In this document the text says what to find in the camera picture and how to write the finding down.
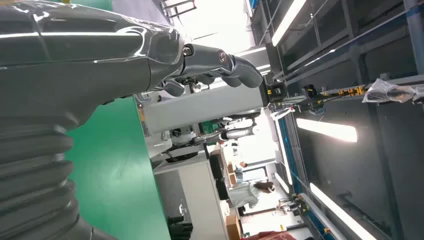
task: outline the green panel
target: green panel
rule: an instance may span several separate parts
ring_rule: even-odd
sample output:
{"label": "green panel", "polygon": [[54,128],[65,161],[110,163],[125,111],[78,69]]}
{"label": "green panel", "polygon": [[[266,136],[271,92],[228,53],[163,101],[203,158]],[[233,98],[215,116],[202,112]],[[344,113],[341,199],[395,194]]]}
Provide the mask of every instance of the green panel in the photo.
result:
{"label": "green panel", "polygon": [[112,0],[70,0],[71,4],[81,4],[84,6],[113,11]]}
{"label": "green panel", "polygon": [[74,148],[66,158],[84,219],[120,240],[169,240],[133,98],[99,106],[69,135]]}

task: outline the woman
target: woman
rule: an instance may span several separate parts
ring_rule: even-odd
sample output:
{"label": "woman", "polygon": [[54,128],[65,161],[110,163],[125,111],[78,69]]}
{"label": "woman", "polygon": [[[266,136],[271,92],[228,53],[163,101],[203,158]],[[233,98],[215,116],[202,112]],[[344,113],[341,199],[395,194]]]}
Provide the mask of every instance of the woman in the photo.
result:
{"label": "woman", "polygon": [[228,191],[229,199],[233,207],[240,208],[249,204],[249,208],[254,208],[259,202],[261,194],[270,194],[276,190],[274,183],[268,182],[243,182]]}

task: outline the metal screw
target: metal screw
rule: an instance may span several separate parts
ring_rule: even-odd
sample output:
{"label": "metal screw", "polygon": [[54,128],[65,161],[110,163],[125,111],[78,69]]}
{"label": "metal screw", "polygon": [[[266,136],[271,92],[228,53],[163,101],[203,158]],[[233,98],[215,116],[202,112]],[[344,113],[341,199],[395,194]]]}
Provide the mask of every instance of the metal screw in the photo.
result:
{"label": "metal screw", "polygon": [[182,54],[184,55],[184,56],[191,56],[191,55],[193,55],[193,51],[192,51],[192,49],[191,48],[189,48],[189,47],[184,47],[183,49],[182,49]]}
{"label": "metal screw", "polygon": [[221,61],[222,64],[227,64],[229,62],[228,55],[225,52],[220,51],[219,52],[219,61]]}

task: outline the plastic bag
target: plastic bag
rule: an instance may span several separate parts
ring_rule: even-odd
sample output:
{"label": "plastic bag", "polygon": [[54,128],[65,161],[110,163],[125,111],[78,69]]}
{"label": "plastic bag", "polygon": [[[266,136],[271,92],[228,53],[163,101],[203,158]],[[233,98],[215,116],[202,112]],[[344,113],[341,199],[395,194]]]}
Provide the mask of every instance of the plastic bag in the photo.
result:
{"label": "plastic bag", "polygon": [[389,101],[404,103],[416,95],[424,96],[424,88],[416,90],[410,86],[399,86],[383,81],[380,78],[372,84],[363,97],[363,103],[385,103]]}

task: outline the person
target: person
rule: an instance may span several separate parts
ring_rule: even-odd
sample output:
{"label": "person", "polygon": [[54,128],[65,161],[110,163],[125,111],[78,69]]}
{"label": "person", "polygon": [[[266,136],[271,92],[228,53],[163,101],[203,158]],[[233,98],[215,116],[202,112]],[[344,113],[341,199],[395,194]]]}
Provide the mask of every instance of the person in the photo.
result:
{"label": "person", "polygon": [[254,208],[262,194],[270,194],[276,190],[273,182],[243,182],[228,190],[229,199],[235,208],[249,204]]}
{"label": "person", "polygon": [[244,161],[240,162],[239,164],[235,165],[235,183],[236,184],[241,184],[243,181],[243,169],[247,168],[248,164],[245,163]]}

